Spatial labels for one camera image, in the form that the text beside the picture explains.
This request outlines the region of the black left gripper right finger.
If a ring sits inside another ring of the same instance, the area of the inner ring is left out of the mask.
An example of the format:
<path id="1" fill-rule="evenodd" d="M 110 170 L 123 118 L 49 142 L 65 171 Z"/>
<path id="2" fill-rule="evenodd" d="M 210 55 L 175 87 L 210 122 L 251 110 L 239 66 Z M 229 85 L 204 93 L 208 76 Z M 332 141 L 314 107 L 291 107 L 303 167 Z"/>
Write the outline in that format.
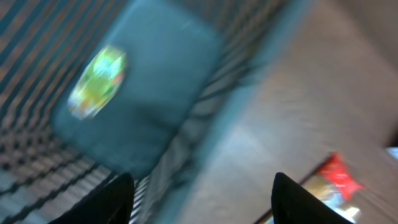
<path id="1" fill-rule="evenodd" d="M 351 224 L 282 172 L 271 195 L 274 224 Z"/>

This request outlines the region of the green yellow snack pouch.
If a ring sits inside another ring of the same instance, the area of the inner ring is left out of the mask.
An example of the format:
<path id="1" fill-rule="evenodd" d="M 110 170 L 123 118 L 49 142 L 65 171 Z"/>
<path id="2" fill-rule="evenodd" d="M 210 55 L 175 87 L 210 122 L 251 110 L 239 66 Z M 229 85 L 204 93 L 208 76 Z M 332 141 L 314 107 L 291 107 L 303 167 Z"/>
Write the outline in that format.
<path id="1" fill-rule="evenodd" d="M 126 53 L 107 45 L 84 69 L 67 100 L 72 115 L 91 119 L 119 90 L 125 75 Z"/>

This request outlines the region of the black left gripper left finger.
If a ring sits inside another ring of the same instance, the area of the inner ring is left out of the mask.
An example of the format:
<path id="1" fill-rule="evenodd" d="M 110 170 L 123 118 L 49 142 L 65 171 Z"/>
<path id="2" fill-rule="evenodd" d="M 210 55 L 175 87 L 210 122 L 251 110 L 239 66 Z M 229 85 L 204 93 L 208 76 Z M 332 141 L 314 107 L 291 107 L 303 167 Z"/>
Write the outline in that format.
<path id="1" fill-rule="evenodd" d="M 128 224 L 133 203 L 134 179 L 125 173 L 50 224 Z"/>

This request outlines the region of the orange spaghetti pack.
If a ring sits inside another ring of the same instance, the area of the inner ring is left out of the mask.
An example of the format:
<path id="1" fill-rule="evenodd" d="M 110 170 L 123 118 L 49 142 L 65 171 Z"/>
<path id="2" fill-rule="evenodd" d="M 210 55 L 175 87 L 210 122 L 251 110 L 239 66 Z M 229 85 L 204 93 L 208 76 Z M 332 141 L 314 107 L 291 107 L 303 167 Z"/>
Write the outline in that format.
<path id="1" fill-rule="evenodd" d="M 297 183 L 334 212 L 349 220 L 351 224 L 357 223 L 361 211 L 351 204 L 351 198 L 363 186 L 352 178 L 340 153 L 332 152 L 309 175 Z M 256 222 L 273 224 L 272 209 Z"/>

